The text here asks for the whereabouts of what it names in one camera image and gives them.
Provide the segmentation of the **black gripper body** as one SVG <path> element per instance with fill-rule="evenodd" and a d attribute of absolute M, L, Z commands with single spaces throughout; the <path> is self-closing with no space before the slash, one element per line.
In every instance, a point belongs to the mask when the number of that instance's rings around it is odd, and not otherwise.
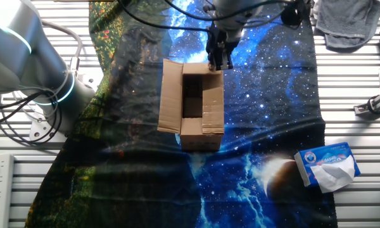
<path fill-rule="evenodd" d="M 219 50 L 219 47 L 222 46 L 222 49 L 231 55 L 241 39 L 240 30 L 221 30 L 216 25 L 209 26 L 207 30 L 208 39 L 206 42 L 206 52 L 208 54 L 215 53 Z"/>

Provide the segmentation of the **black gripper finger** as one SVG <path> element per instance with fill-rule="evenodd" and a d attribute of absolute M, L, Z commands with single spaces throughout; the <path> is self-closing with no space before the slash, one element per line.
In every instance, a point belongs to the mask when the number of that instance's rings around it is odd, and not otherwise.
<path fill-rule="evenodd" d="M 213 52 L 208 53 L 208 68 L 210 71 L 218 71 L 219 67 L 215 61 L 215 54 Z"/>
<path fill-rule="evenodd" d="M 219 65 L 219 70 L 231 70 L 231 69 L 233 69 L 231 54 L 228 53 L 226 50 L 223 50 L 221 62 Z"/>

